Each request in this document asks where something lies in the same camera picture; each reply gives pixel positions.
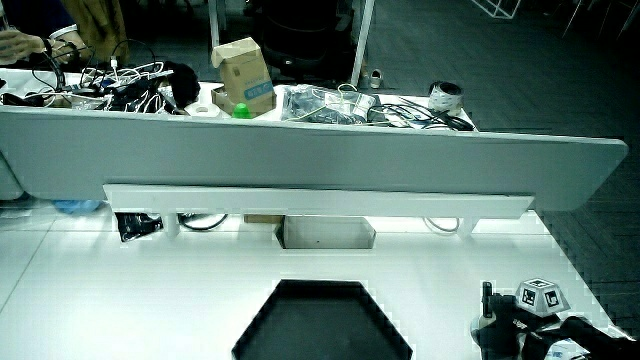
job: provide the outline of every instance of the cardboard box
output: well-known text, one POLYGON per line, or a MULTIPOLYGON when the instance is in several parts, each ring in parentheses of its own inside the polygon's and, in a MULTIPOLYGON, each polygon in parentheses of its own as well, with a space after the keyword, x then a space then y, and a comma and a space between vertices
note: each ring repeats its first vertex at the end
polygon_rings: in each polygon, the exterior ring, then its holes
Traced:
POLYGON ((275 108, 276 95, 260 46, 252 38, 216 46, 211 62, 220 68, 226 96, 212 91, 214 104, 232 114, 238 103, 249 107, 251 117, 275 108))

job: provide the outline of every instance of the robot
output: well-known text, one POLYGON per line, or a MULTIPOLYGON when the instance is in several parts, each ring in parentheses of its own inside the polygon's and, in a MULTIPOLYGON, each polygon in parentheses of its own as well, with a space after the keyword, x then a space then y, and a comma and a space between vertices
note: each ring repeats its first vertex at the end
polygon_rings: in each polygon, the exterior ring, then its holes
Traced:
POLYGON ((483 282, 471 337, 482 360, 640 359, 635 339, 610 337, 583 317, 561 320, 557 313, 568 309, 560 288, 543 279, 523 281, 515 295, 494 294, 483 282))

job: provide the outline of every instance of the hand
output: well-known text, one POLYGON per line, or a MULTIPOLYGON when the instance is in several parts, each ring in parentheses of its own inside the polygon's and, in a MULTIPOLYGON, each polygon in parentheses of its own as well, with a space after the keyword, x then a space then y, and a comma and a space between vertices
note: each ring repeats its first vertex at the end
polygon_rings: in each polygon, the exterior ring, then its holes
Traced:
POLYGON ((44 51, 42 39, 18 30, 0 31, 0 64, 13 64, 32 53, 44 51))

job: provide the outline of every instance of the shoe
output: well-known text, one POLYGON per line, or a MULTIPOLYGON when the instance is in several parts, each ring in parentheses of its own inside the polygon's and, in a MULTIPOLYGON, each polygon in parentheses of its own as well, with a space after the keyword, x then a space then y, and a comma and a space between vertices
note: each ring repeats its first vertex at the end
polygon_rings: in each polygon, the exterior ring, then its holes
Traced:
POLYGON ((369 86, 372 89, 377 89, 382 84, 382 71, 379 69, 375 69, 371 72, 370 83, 369 86))

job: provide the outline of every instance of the white desk surface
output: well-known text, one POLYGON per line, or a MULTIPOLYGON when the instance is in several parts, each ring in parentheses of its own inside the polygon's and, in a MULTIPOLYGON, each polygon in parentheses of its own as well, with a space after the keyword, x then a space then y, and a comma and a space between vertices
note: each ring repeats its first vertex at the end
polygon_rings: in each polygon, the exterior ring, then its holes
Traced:
MULTIPOLYGON (((38 79, 41 79, 49 84, 55 83, 55 76, 50 71, 36 71, 35 75, 38 79)), ((7 84, 0 89, 0 94, 8 92, 17 96, 24 97, 29 92, 40 92, 43 89, 47 89, 48 87, 35 78, 30 70, 21 70, 21 69, 2 69, 0 68, 0 77, 7 81, 7 84)), ((66 83, 67 84, 76 84, 80 80, 80 74, 76 73, 65 73, 66 83)), ((211 90, 222 87, 223 84, 220 83, 208 83, 201 82, 200 83, 200 93, 196 98, 194 105, 200 104, 206 106, 207 104, 211 104, 213 101, 211 99, 211 90)), ((257 120, 280 120, 280 114, 282 113, 282 94, 283 94, 283 85, 276 85, 274 87, 277 101, 276 101, 276 109, 275 111, 270 111, 265 114, 262 114, 256 117, 257 120)), ((392 103, 392 104, 404 104, 397 96, 395 95, 379 95, 380 101, 382 103, 392 103)), ((403 96, 406 99, 414 101, 420 105, 428 106, 429 98, 423 96, 403 96)), ((196 114, 199 118, 206 119, 207 114, 196 114)), ((473 124, 473 121, 466 114, 464 109, 462 113, 459 115, 460 118, 470 122, 473 124)))
POLYGON ((282 250, 273 225, 230 217, 213 232, 122 244, 108 207, 0 221, 0 359, 231 359, 280 279, 358 280, 414 359, 480 359, 469 326, 481 283, 558 283, 598 327, 610 319, 534 212, 481 220, 461 240, 422 219, 370 218, 372 250, 282 250))

